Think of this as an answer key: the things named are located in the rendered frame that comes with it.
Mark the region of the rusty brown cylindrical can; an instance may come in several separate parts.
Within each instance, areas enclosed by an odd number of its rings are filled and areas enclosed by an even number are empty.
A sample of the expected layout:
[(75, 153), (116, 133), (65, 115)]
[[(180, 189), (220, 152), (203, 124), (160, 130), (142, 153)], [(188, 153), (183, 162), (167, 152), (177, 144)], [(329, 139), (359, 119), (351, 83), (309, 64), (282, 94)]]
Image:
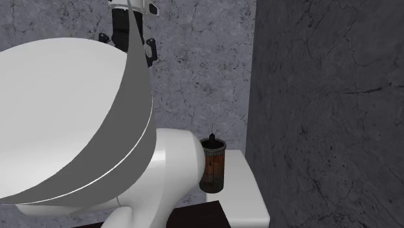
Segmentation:
[(224, 187), (226, 142), (216, 138), (214, 142), (208, 138), (200, 140), (205, 153), (205, 170), (199, 183), (202, 191), (215, 194)]

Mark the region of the white toilet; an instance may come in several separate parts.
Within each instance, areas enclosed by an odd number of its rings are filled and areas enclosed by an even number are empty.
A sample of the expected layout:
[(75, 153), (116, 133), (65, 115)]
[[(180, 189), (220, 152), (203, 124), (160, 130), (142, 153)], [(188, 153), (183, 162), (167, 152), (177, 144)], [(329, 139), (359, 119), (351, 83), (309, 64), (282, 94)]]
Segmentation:
[(270, 215), (254, 174), (240, 150), (225, 152), (224, 187), (207, 194), (219, 201), (231, 228), (269, 228)]

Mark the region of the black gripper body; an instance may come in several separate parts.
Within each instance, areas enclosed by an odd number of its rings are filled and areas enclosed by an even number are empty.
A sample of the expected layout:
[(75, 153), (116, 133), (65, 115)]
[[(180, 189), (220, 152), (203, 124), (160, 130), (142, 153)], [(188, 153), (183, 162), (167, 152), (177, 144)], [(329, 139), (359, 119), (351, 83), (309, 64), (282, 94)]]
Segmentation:
[[(111, 37), (116, 48), (121, 51), (128, 51), (129, 41), (129, 15), (128, 10), (121, 8), (114, 8), (111, 11), (113, 22), (113, 35)], [(133, 11), (135, 16), (139, 34), (142, 40), (142, 44), (145, 43), (143, 37), (143, 15), (140, 12)]]

